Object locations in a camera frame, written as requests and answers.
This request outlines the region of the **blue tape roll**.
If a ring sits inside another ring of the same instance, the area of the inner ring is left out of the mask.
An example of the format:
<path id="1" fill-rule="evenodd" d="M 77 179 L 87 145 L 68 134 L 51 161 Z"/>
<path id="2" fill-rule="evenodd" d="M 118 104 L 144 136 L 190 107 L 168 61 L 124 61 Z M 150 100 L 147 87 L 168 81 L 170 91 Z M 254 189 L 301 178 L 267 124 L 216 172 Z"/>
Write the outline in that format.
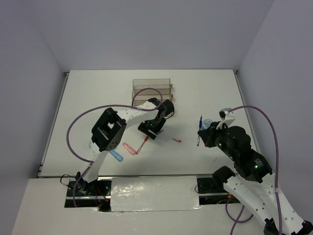
<path id="1" fill-rule="evenodd" d="M 200 129 L 201 129 L 201 130 L 206 130 L 206 129 L 208 129 L 208 128 L 211 126 L 212 123 L 213 123 L 212 120 L 210 120 L 210 119 L 204 119 L 204 120 L 201 121 L 201 127 L 200 127 Z"/>
<path id="2" fill-rule="evenodd" d="M 97 144 L 95 144 L 93 141 L 89 142 L 89 149 L 91 150 L 91 152 L 93 154 L 98 154 L 99 153 L 99 148 L 98 148 Z"/>

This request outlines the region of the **red gel pen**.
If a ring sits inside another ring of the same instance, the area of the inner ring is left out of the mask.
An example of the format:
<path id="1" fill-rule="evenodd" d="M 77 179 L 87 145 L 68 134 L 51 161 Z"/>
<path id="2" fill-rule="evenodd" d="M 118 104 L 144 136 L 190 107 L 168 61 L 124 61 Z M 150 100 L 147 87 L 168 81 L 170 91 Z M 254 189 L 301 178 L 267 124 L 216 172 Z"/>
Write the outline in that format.
<path id="1" fill-rule="evenodd" d="M 136 151 L 136 154 L 139 154 L 139 152 L 141 151 L 141 149 L 143 148 L 144 144 L 147 142 L 148 139 L 149 139 L 149 136 L 146 136 L 143 143 L 141 144 L 141 146 Z"/>

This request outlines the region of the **blue gel pen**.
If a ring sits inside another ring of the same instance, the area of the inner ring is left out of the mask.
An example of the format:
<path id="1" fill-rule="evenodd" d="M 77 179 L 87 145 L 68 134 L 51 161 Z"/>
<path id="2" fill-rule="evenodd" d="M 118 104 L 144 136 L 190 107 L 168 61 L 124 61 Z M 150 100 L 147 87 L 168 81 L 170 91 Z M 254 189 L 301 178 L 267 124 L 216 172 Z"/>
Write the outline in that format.
<path id="1" fill-rule="evenodd" d="M 202 127 L 202 115 L 200 116 L 198 131 L 201 130 L 201 127 Z M 199 145 L 200 145 L 200 140 L 201 140 L 201 138 L 200 138 L 200 136 L 198 134 L 198 137 L 197 137 L 197 147 L 199 147 Z"/>

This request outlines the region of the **blue correction tape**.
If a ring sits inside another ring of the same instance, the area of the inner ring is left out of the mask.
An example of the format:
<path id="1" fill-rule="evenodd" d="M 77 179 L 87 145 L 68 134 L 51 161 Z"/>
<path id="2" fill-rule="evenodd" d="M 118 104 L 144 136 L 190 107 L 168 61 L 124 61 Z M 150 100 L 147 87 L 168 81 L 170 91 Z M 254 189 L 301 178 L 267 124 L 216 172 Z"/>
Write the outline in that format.
<path id="1" fill-rule="evenodd" d="M 119 162 L 122 162 L 124 160 L 123 156 L 120 155 L 118 152 L 116 152 L 115 150 L 111 150 L 110 154 Z"/>

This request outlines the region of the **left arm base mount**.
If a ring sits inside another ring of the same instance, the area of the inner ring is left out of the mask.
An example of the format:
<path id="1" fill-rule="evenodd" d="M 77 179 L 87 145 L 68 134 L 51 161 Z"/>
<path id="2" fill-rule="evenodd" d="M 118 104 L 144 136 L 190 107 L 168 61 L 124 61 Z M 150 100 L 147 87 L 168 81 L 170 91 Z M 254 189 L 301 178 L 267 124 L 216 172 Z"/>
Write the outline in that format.
<path id="1" fill-rule="evenodd" d="M 71 179 L 68 183 L 63 183 L 67 187 L 65 208 L 95 208 L 100 212 L 111 211 L 111 188 L 112 180 L 100 179 L 91 191 L 84 193 L 79 186 L 75 190 L 75 203 L 73 202 L 73 188 L 75 180 Z"/>

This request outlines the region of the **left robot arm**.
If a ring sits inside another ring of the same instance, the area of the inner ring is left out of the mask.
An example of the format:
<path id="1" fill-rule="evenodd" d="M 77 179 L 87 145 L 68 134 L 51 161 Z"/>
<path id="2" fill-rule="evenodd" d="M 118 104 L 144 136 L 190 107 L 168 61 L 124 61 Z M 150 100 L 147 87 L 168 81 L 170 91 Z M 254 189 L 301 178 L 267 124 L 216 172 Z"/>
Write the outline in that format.
<path id="1" fill-rule="evenodd" d="M 125 130 L 137 125 L 141 133 L 154 140 L 166 122 L 165 117 L 175 112 L 174 105 L 170 100 L 161 102 L 157 98 L 150 98 L 139 106 L 123 105 L 123 108 L 123 110 L 116 111 L 108 106 L 92 127 L 89 146 L 93 157 L 90 160 L 78 156 L 71 148 L 69 133 L 73 124 L 68 128 L 66 136 L 68 148 L 75 157 L 89 163 L 84 172 L 77 172 L 73 193 L 76 190 L 80 190 L 84 195 L 94 193 L 104 159 L 121 143 Z"/>

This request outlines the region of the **clear drawer container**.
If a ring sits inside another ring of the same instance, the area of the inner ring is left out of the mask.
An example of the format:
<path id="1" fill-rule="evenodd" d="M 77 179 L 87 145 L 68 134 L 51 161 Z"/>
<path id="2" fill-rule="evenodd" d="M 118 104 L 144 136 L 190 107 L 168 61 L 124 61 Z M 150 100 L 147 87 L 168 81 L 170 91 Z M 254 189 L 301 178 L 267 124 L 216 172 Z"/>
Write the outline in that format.
<path id="1" fill-rule="evenodd" d="M 141 90 L 144 88 L 154 89 L 170 89 L 172 87 L 170 78 L 157 78 L 157 79 L 134 79 L 133 89 Z"/>
<path id="2" fill-rule="evenodd" d="M 142 105 L 145 102 L 146 102 L 145 100 L 135 100 L 134 106 Z M 165 105 L 167 108 L 166 116 L 172 114 L 175 111 L 174 104 L 170 100 L 166 99 L 163 101 L 162 104 Z"/>
<path id="3" fill-rule="evenodd" d="M 163 100 L 172 100 L 173 94 L 170 89 L 157 89 L 157 90 L 144 90 L 141 91 L 136 97 L 135 94 L 138 93 L 140 89 L 135 89 L 132 91 L 132 99 L 133 100 L 148 100 L 150 98 L 157 98 L 158 100 L 161 100 L 161 97 Z"/>

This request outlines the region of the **far clear drawer container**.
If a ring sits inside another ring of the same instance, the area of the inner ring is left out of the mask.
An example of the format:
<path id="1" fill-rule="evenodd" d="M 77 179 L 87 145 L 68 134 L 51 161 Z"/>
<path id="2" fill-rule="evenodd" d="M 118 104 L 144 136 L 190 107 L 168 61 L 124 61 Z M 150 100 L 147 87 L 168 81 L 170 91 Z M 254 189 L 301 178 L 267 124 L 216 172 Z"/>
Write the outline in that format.
<path id="1" fill-rule="evenodd" d="M 170 89 L 172 87 L 170 78 L 157 78 L 157 79 L 134 79 L 133 89 L 141 90 L 144 88 L 154 89 Z"/>

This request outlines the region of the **near clear drawer container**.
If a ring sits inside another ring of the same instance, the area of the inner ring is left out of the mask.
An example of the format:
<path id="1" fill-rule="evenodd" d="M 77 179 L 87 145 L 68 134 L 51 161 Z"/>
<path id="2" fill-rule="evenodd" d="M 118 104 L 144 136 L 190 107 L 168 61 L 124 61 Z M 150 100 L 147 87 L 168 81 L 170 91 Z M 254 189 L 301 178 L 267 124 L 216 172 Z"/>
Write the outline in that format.
<path id="1" fill-rule="evenodd" d="M 145 100 L 135 100 L 134 106 L 142 105 L 145 102 L 146 102 Z M 165 105 L 167 108 L 166 116 L 172 114 L 175 111 L 174 104 L 170 100 L 166 99 L 163 101 L 162 104 Z"/>

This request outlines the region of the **left blue tape roll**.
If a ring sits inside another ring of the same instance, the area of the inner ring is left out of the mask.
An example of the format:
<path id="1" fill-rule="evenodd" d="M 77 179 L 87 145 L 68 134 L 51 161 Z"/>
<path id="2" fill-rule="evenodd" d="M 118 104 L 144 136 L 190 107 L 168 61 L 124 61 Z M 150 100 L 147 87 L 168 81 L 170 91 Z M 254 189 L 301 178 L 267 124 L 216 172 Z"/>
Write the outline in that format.
<path id="1" fill-rule="evenodd" d="M 98 148 L 97 144 L 95 144 L 93 141 L 89 142 L 89 149 L 91 150 L 91 152 L 93 154 L 98 154 L 99 153 L 99 148 Z"/>

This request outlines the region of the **right blue tape roll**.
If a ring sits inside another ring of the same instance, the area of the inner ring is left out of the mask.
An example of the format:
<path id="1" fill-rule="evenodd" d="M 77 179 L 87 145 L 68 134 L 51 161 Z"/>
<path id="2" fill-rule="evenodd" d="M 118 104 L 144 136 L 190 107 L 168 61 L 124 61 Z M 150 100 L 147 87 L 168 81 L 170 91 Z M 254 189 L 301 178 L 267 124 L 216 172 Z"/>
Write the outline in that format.
<path id="1" fill-rule="evenodd" d="M 210 119 L 204 119 L 204 120 L 201 121 L 201 127 L 200 127 L 200 129 L 201 129 L 201 130 L 206 130 L 206 129 L 208 129 L 208 128 L 211 126 L 212 123 L 213 123 L 212 120 L 210 120 Z"/>

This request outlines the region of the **middle clear drawer container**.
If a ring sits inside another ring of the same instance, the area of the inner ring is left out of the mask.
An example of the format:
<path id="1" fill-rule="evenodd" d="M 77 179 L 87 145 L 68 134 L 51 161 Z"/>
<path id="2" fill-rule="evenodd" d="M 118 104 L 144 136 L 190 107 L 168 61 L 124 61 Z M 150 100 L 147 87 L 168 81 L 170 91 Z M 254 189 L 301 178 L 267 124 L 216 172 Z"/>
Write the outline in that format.
<path id="1" fill-rule="evenodd" d="M 172 100 L 173 94 L 170 89 L 157 89 L 157 90 L 144 90 L 141 91 L 136 97 L 135 94 L 138 93 L 140 89 L 135 89 L 132 91 L 132 99 L 133 100 L 148 100 L 150 98 L 157 98 L 158 100 L 161 100 L 161 97 L 163 100 Z"/>

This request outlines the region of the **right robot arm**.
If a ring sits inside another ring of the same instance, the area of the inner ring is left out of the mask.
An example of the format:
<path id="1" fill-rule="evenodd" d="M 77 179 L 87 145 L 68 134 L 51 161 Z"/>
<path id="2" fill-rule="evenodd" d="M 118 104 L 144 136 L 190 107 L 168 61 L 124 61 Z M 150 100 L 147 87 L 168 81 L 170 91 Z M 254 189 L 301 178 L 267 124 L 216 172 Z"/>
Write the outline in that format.
<path id="1" fill-rule="evenodd" d="M 213 173 L 213 188 L 237 198 L 260 223 L 266 235 L 308 235 L 311 222 L 302 219 L 275 187 L 275 173 L 265 157 L 251 148 L 251 138 L 239 126 L 217 129 L 214 122 L 198 135 L 206 147 L 218 147 L 233 162 Z"/>

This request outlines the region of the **pink correction tape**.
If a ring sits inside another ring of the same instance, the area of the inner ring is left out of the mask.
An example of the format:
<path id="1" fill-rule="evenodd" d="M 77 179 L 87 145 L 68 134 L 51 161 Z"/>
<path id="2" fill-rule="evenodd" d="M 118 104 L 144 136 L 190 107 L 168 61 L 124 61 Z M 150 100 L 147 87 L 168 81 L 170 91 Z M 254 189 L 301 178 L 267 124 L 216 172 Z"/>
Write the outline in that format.
<path id="1" fill-rule="evenodd" d="M 132 148 L 129 144 L 127 144 L 126 142 L 122 143 L 122 145 L 131 155 L 137 154 L 137 151 L 134 148 Z"/>

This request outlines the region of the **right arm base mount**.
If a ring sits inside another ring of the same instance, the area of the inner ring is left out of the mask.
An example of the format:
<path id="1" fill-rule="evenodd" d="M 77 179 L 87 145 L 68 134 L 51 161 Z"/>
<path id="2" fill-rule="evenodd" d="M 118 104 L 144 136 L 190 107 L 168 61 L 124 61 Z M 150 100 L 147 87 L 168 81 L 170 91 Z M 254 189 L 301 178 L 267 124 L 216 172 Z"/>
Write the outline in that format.
<path id="1" fill-rule="evenodd" d="M 197 178 L 197 185 L 194 190 L 199 196 L 200 205 L 225 204 L 232 197 L 223 188 L 215 186 L 212 177 Z"/>

